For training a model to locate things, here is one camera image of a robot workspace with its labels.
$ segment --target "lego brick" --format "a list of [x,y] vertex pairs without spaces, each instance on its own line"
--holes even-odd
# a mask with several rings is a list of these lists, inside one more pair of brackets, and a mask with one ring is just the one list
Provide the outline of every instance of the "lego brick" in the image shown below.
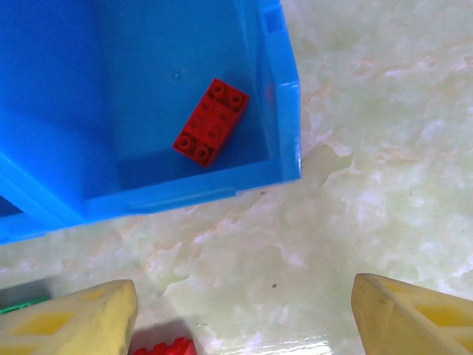
[[473,302],[373,274],[356,275],[352,309],[367,355],[473,353]]
[[164,342],[161,342],[151,351],[143,348],[136,350],[134,355],[197,355],[197,352],[193,340],[181,337],[177,338],[172,345],[167,346]]
[[249,99],[245,93],[214,79],[173,148],[204,167],[210,166],[241,122]]
[[47,300],[49,300],[49,297],[42,297],[42,298],[38,298],[38,299],[33,300],[33,301],[23,302],[23,303],[19,303],[17,305],[11,305],[10,307],[0,308],[0,314],[10,313],[10,312],[16,311],[18,309],[30,307],[31,305],[36,305],[36,304],[41,303],[41,302],[46,302]]

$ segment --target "lego stud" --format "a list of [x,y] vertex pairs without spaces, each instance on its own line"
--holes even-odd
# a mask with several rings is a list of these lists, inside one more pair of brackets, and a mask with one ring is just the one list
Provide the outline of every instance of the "lego stud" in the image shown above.
[[220,129],[216,126],[210,128],[210,130],[207,132],[207,136],[211,140],[216,141],[217,139],[220,138]]
[[230,119],[230,115],[226,112],[222,112],[219,117],[222,121],[228,121]]
[[154,347],[153,354],[165,354],[167,348],[168,347],[166,346],[166,343],[161,342],[160,344],[158,344]]
[[211,88],[210,88],[212,94],[214,94],[215,98],[223,98],[225,96],[225,88],[222,83],[219,81],[215,81]]
[[190,122],[192,129],[199,129],[202,126],[202,119],[200,117],[193,117],[191,118]]
[[240,95],[232,94],[230,96],[230,105],[233,109],[239,109],[241,103],[242,103],[242,97]]
[[177,140],[177,146],[181,148],[182,150],[189,150],[192,146],[191,140],[185,135],[182,135]]
[[177,346],[178,348],[184,348],[188,343],[189,343],[189,341],[185,337],[180,337],[180,338],[177,338],[172,343],[172,345]]
[[212,103],[207,98],[202,99],[202,103],[200,104],[200,106],[205,112],[209,112],[212,109]]
[[195,150],[195,156],[199,160],[204,160],[208,157],[208,149],[204,146],[200,146]]

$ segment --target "yellow plastic piece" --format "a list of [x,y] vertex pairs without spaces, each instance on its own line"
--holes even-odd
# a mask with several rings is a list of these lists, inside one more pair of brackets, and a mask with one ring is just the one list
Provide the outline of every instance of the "yellow plastic piece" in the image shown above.
[[0,355],[126,355],[137,317],[131,280],[0,315]]
[[367,355],[471,355],[473,302],[358,274],[352,309]]

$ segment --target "blue container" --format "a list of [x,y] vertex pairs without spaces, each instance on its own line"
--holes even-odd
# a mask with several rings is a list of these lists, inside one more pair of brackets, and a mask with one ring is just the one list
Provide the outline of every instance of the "blue container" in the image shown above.
[[[220,78],[250,95],[205,169],[172,149]],[[0,1],[0,243],[301,174],[279,0]]]

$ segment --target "plastic toy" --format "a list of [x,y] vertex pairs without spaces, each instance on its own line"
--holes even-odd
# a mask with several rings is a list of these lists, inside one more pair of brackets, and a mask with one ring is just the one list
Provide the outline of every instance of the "plastic toy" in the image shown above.
[[[280,0],[0,4],[0,245],[300,178]],[[215,78],[251,99],[203,169],[172,146]]]
[[193,340],[177,338],[170,346],[161,342],[151,351],[143,348],[136,350],[134,355],[197,355],[197,352]]
[[352,309],[367,355],[471,355],[473,302],[358,274]]
[[0,354],[126,354],[137,310],[133,282],[117,280],[2,314]]
[[0,314],[6,314],[6,313],[13,312],[13,311],[17,311],[18,309],[30,307],[31,305],[36,305],[38,303],[45,302],[47,300],[49,300],[49,297],[42,297],[42,298],[38,298],[38,299],[33,300],[33,301],[19,303],[17,305],[12,305],[10,307],[4,307],[4,308],[0,309]]
[[215,79],[174,142],[174,149],[210,166],[242,120],[248,101],[248,95]]

